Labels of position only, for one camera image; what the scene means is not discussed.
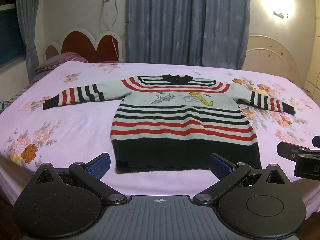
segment sweater collar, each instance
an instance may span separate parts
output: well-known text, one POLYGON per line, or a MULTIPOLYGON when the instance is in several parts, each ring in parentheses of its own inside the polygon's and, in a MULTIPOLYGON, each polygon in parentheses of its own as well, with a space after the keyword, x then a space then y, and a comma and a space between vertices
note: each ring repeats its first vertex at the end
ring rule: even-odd
POLYGON ((191 80, 193 80, 193 77, 190 76, 172 76, 172 75, 163 75, 162 76, 163 80, 170 82, 172 84, 175 85, 184 85, 184 84, 188 84, 188 82, 190 82, 191 80))

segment metal screw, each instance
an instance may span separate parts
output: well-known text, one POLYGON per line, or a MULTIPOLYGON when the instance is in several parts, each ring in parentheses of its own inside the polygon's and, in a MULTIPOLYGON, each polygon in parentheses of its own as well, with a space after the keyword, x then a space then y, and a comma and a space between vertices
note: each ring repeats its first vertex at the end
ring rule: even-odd
POLYGON ((196 196, 196 199, 201 202, 208 202, 212 197, 209 194, 201 193, 196 196))
POLYGON ((109 199, 113 202, 119 202, 124 199, 124 196, 122 194, 115 193, 115 194, 111 194, 109 196, 109 199))

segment arched headboard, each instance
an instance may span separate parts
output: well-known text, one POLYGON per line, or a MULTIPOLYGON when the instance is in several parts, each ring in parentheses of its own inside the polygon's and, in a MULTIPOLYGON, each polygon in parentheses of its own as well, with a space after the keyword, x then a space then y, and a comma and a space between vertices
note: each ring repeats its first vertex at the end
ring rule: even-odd
POLYGON ((267 36, 249 36, 242 70, 281 76, 300 86, 299 72, 293 56, 279 41, 267 36))
POLYGON ((78 53, 91 63, 116 61, 118 60, 118 56, 119 61, 123 61, 121 39, 115 33, 110 35, 110 32, 102 33, 95 40, 85 29, 72 29, 65 35, 60 45, 51 42, 45 50, 44 57, 45 59, 49 59, 65 52, 78 53))

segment sweater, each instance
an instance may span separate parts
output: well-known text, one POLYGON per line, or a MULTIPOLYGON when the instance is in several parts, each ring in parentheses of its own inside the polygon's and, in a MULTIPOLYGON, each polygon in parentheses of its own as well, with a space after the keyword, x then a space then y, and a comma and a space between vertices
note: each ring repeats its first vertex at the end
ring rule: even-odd
POLYGON ((43 109, 123 98, 111 127, 121 172, 208 169, 211 153, 261 168, 257 135, 237 101, 294 115, 294 108, 240 84, 191 76, 136 76, 69 88, 43 109))

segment blue-gray curtain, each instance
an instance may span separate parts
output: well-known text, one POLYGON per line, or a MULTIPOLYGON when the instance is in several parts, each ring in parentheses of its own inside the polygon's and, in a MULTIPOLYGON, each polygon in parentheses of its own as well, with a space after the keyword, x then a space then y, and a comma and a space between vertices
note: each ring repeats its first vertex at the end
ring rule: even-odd
POLYGON ((39 0, 16 0, 20 33, 26 46, 26 62, 29 81, 39 66, 35 45, 36 17, 39 0))
POLYGON ((128 0, 128 61, 240 69, 250 0, 128 0))

